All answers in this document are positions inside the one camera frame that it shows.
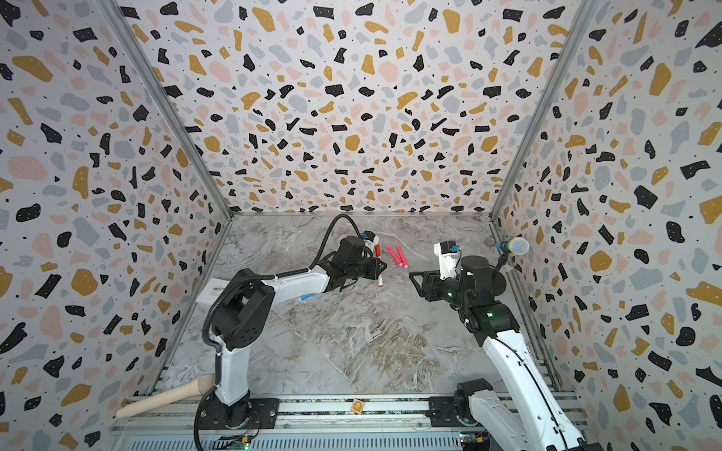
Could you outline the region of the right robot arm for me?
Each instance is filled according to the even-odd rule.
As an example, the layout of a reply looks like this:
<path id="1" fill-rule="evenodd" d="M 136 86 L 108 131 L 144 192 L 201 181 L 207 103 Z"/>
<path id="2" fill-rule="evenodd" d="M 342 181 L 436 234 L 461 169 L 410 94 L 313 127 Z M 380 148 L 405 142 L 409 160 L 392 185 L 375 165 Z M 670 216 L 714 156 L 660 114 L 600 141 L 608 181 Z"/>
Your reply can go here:
<path id="1" fill-rule="evenodd" d="M 573 424 L 546 385 L 532 358 L 519 323 L 498 301 L 506 289 L 500 257 L 491 264 L 481 256 L 444 255 L 436 271 L 409 275 L 417 294 L 443 301 L 490 359 L 513 400 L 509 410 L 485 379 L 458 383 L 454 409 L 460 421 L 479 424 L 499 450 L 599 450 Z"/>

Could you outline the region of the white red-tipped marker pen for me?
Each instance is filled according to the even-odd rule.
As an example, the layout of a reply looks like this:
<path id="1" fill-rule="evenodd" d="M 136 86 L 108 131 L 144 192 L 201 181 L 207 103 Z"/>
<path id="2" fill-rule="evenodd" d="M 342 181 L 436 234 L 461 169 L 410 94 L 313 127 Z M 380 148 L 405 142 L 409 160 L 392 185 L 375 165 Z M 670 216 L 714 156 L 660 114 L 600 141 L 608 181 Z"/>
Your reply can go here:
<path id="1" fill-rule="evenodd" d="M 383 261 L 381 261 L 381 257 L 380 258 L 376 257 L 376 256 L 374 256 L 374 257 L 375 257 L 374 276 L 375 276 L 375 280 L 377 282 L 378 287 L 381 288 L 384 285 L 383 278 L 381 276 L 381 272 L 383 270 Z"/>

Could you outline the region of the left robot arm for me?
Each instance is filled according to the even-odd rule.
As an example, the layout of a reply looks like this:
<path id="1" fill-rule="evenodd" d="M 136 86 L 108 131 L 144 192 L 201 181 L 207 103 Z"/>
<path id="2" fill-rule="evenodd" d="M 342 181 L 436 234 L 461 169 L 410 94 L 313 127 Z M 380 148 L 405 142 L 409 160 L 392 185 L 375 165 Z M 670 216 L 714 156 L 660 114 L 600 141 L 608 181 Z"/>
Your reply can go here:
<path id="1" fill-rule="evenodd" d="M 252 417 L 248 367 L 252 344 L 273 306 L 329 291 L 359 279 L 377 281 L 387 268 L 371 231 L 347 236 L 311 269 L 262 275 L 244 269 L 231 279 L 204 321 L 204 343 L 214 348 L 214 391 L 199 405 L 203 428 L 238 428 Z"/>

